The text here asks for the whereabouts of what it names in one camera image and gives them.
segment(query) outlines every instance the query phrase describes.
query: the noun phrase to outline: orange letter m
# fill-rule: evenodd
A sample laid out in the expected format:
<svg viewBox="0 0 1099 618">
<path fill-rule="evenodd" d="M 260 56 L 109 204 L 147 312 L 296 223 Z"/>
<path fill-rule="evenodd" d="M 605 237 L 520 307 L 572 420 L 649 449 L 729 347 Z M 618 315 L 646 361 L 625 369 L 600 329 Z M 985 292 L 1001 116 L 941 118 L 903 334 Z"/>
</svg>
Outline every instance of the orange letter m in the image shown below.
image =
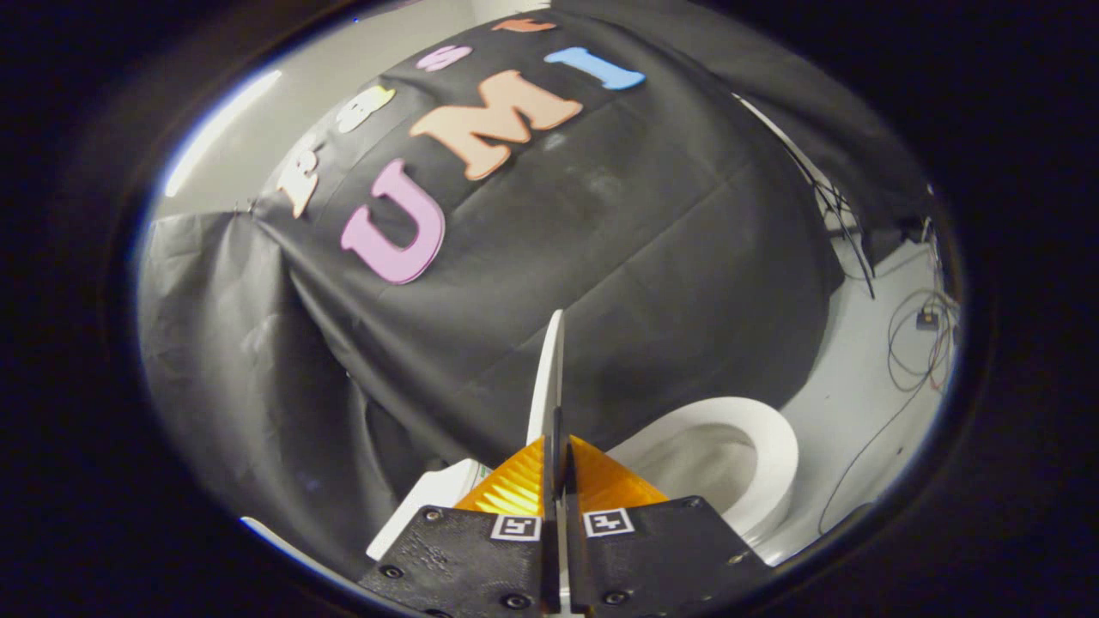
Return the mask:
<svg viewBox="0 0 1099 618">
<path fill-rule="evenodd" d="M 517 112 L 523 112 L 534 129 L 545 131 L 584 109 L 577 101 L 562 99 L 526 81 L 518 70 L 504 70 L 489 77 L 480 82 L 477 91 L 485 107 L 439 107 L 409 131 L 410 135 L 431 135 L 458 155 L 466 162 L 466 178 L 470 180 L 485 178 L 511 155 L 508 146 L 490 146 L 480 137 L 517 144 L 531 140 L 531 132 Z"/>
</svg>

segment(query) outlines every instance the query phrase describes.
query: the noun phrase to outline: orange soft finger pad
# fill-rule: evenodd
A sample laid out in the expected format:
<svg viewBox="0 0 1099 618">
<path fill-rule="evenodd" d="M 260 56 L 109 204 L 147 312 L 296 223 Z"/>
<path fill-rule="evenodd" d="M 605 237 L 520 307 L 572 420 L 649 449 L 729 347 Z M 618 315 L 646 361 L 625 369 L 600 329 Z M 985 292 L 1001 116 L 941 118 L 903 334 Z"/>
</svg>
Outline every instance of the orange soft finger pad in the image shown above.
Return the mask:
<svg viewBox="0 0 1099 618">
<path fill-rule="evenodd" d="M 503 462 L 454 508 L 542 517 L 542 442 L 539 438 Z"/>
<path fill-rule="evenodd" d="M 664 494 L 630 468 L 576 435 L 569 438 L 581 512 L 667 501 Z"/>
</svg>

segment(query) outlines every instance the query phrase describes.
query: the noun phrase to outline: black fabric backdrop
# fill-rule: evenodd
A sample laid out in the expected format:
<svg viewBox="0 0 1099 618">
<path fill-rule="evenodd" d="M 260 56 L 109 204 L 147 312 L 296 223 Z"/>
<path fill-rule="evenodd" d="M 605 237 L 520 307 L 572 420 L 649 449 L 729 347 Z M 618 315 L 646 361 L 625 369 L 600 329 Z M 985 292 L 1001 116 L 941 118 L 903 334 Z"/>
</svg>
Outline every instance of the black fabric backdrop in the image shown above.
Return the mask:
<svg viewBox="0 0 1099 618">
<path fill-rule="evenodd" d="M 865 221 L 888 227 L 924 195 L 914 164 L 870 161 L 902 151 L 880 121 L 757 34 L 687 4 L 648 3 L 630 23 L 611 23 L 611 3 L 592 3 L 598 19 L 563 4 L 530 14 L 556 30 L 481 25 L 424 51 L 474 48 L 443 70 L 417 69 L 418 54 L 366 82 L 397 96 L 347 134 L 336 102 L 313 128 L 321 180 L 301 219 L 274 190 L 280 165 L 251 213 L 148 233 L 141 345 L 169 434 L 229 508 L 345 575 L 358 577 L 422 472 L 498 465 L 522 446 L 557 308 L 566 428 L 602 449 L 690 401 L 781 407 L 801 387 L 843 275 L 796 165 L 730 90 L 774 114 Z M 697 41 L 671 36 L 698 27 Z M 647 78 L 611 91 L 542 60 L 569 46 Z M 437 106 L 482 104 L 476 85 L 506 69 L 584 110 L 509 143 L 502 168 L 469 181 L 457 156 L 408 130 Z M 396 157 L 447 227 L 406 286 L 340 249 L 364 203 L 390 239 L 411 240 L 400 208 L 369 196 Z M 882 201 L 895 194 L 910 199 Z"/>
</svg>

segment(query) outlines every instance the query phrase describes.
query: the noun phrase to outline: foam letter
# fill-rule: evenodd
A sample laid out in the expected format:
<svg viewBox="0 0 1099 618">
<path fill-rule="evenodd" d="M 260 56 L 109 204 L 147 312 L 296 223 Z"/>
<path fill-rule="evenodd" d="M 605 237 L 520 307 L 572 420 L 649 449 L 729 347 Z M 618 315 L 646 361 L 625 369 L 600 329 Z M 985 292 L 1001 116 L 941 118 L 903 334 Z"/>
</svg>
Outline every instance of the foam letter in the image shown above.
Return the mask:
<svg viewBox="0 0 1099 618">
<path fill-rule="evenodd" d="M 644 74 L 612 65 L 598 56 L 592 56 L 584 47 L 569 47 L 554 52 L 546 56 L 545 60 L 547 63 L 564 63 L 592 77 L 598 77 L 603 80 L 603 88 L 608 90 L 625 90 L 645 80 Z"/>
<path fill-rule="evenodd" d="M 522 20 L 508 20 L 492 26 L 492 30 L 510 30 L 511 32 L 540 32 L 557 27 L 555 23 L 534 23 L 534 20 L 526 18 Z"/>
<path fill-rule="evenodd" d="M 370 195 L 388 197 L 409 213 L 418 228 L 412 242 L 404 249 L 389 242 L 370 223 L 370 211 L 365 206 L 351 216 L 340 240 L 340 246 L 354 250 L 382 279 L 396 285 L 415 279 L 428 268 L 443 244 L 446 229 L 442 209 L 403 169 L 403 159 L 389 162 L 374 180 Z"/>
<path fill-rule="evenodd" d="M 397 90 L 386 90 L 381 86 L 370 86 L 347 101 L 347 104 L 336 114 L 336 126 L 341 133 L 347 133 L 363 123 L 369 115 L 389 102 Z"/>
<path fill-rule="evenodd" d="M 447 45 L 445 47 L 440 47 L 439 49 L 435 49 L 434 52 L 420 58 L 420 62 L 415 64 L 415 67 L 422 68 L 428 73 L 432 73 L 453 65 L 454 63 L 468 56 L 473 51 L 473 47 L 465 46 L 457 47 L 454 45 Z"/>
<path fill-rule="evenodd" d="M 553 129 L 584 109 L 578 101 L 562 99 L 520 77 L 518 70 L 504 70 L 477 87 L 484 108 L 443 106 L 428 112 L 409 131 L 428 134 L 466 162 L 466 178 L 479 180 L 503 165 L 511 155 L 504 145 L 490 146 L 481 137 L 495 137 L 519 144 L 531 140 L 523 112 L 531 126 Z"/>
<path fill-rule="evenodd" d="M 309 175 L 315 168 L 317 154 L 304 148 L 293 157 L 289 165 L 282 168 L 282 174 L 279 174 L 275 188 L 284 191 L 290 198 L 295 219 L 301 217 L 301 213 L 306 211 L 309 198 L 313 197 L 313 191 L 317 189 L 319 178 L 315 174 Z"/>
</svg>

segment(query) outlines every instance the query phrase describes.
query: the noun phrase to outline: pink letter u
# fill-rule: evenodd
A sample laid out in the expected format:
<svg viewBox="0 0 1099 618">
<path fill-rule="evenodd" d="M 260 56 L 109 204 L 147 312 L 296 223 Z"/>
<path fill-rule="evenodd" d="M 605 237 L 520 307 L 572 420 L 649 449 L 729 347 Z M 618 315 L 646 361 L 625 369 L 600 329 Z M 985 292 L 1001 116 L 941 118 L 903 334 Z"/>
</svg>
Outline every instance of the pink letter u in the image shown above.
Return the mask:
<svg viewBox="0 0 1099 618">
<path fill-rule="evenodd" d="M 360 206 L 347 221 L 340 245 L 354 250 L 382 279 L 396 285 L 412 282 L 423 274 L 443 244 L 443 210 L 404 174 L 404 161 L 400 158 L 389 162 L 378 174 L 370 195 L 388 197 L 403 208 L 415 221 L 415 238 L 404 249 L 395 245 L 370 223 L 370 211 Z"/>
</svg>

